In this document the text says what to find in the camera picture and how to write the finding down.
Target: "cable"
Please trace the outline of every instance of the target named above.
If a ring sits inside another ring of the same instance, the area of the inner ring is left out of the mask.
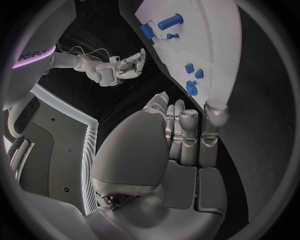
[[[84,55],[87,55],[87,56],[93,57],[93,58],[95,58],[95,59],[98,59],[98,60],[101,61],[101,62],[102,62],[101,59],[99,59],[98,57],[93,56],[93,55],[91,55],[91,54],[94,53],[94,52],[97,52],[97,51],[99,51],[99,50],[104,50],[104,51],[107,53],[108,58],[111,57],[110,54],[109,54],[109,52],[108,52],[105,48],[98,48],[98,49],[96,49],[96,50],[94,50],[94,51],[91,51],[91,52],[89,52],[89,53],[85,53],[85,51],[83,50],[83,48],[82,48],[81,46],[74,46],[74,47],[72,47],[69,51],[64,51],[64,50],[62,49],[62,47],[61,47],[59,41],[57,41],[57,48],[58,48],[58,50],[60,50],[62,53],[67,53],[67,54],[78,54],[78,52],[71,52],[71,51],[72,51],[72,49],[74,49],[74,48],[79,48],[79,49],[81,49],[81,51],[82,51],[82,53],[83,53]]]

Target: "blue cube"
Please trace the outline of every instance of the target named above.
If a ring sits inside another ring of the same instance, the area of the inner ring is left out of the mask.
[[[203,75],[203,70],[199,69],[196,73],[195,73],[195,77],[196,79],[203,79],[204,75]]]
[[[188,74],[191,74],[194,71],[193,64],[189,63],[189,64],[185,65],[185,70]]]

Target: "pink light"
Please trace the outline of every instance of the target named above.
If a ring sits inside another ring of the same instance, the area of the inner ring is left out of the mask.
[[[20,62],[20,63],[15,63],[15,64],[13,65],[12,69],[15,69],[15,68],[24,66],[24,65],[26,65],[26,64],[33,63],[33,62],[35,62],[35,61],[37,61],[37,60],[44,59],[44,58],[50,56],[50,55],[54,52],[54,50],[55,50],[55,46],[50,50],[50,52],[46,53],[45,55],[35,57],[34,59],[30,59],[30,60],[25,61],[25,62],[22,61],[22,62]]]

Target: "blue cylinder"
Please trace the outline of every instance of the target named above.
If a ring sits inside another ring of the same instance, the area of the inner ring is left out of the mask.
[[[169,27],[172,27],[176,24],[181,24],[184,22],[184,19],[182,16],[180,16],[179,14],[176,14],[175,16],[172,16],[170,18],[167,18],[163,21],[160,21],[157,26],[159,27],[160,30],[165,30]]]

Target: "robotic arm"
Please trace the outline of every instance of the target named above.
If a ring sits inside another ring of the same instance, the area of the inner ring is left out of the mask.
[[[146,53],[142,48],[137,54],[120,61],[119,56],[112,56],[109,62],[95,61],[85,54],[77,56],[54,52],[50,64],[44,74],[52,68],[74,68],[85,72],[88,78],[102,87],[115,86],[120,79],[134,79],[142,74],[146,61]]]

